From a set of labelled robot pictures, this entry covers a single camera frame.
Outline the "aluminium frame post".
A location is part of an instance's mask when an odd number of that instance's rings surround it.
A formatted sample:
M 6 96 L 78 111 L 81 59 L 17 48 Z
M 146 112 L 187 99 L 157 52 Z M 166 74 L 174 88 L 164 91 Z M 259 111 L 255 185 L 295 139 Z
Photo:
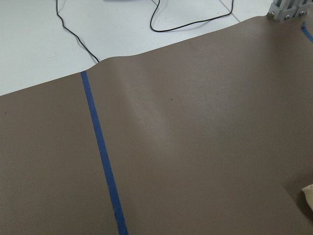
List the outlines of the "aluminium frame post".
M 312 5 L 312 0 L 273 0 L 267 17 L 276 22 L 284 22 L 306 15 Z

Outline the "brown paper table cover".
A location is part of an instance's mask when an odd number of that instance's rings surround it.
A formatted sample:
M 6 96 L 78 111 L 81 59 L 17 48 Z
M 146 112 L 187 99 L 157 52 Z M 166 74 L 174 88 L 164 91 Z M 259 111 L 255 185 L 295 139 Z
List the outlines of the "brown paper table cover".
M 1 234 L 312 234 L 302 25 L 255 17 L 3 95 Z

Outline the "beige long-sleeve graphic shirt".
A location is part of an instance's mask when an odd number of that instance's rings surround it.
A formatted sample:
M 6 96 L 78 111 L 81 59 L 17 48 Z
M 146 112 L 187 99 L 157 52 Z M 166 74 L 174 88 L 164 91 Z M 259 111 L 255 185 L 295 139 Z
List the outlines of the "beige long-sleeve graphic shirt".
M 306 202 L 307 202 L 308 206 L 313 211 L 313 184 L 310 184 L 310 185 L 302 188 L 301 190 L 305 195 Z

